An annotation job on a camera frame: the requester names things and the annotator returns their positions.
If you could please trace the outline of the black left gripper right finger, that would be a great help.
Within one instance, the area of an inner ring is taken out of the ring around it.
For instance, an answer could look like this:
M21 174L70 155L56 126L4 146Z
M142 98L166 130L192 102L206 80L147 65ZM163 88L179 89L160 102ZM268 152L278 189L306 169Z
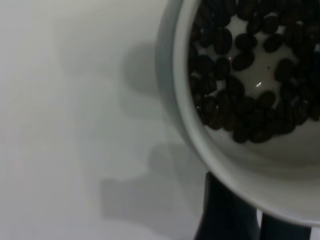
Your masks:
M262 214L262 240L309 240L311 232L311 227L289 223L268 214Z

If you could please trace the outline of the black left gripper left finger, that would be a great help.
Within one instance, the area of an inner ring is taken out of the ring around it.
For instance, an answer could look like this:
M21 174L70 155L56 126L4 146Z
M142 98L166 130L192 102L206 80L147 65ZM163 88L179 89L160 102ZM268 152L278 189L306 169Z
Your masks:
M197 240L258 240L257 210L225 187L211 172L205 176L203 213Z

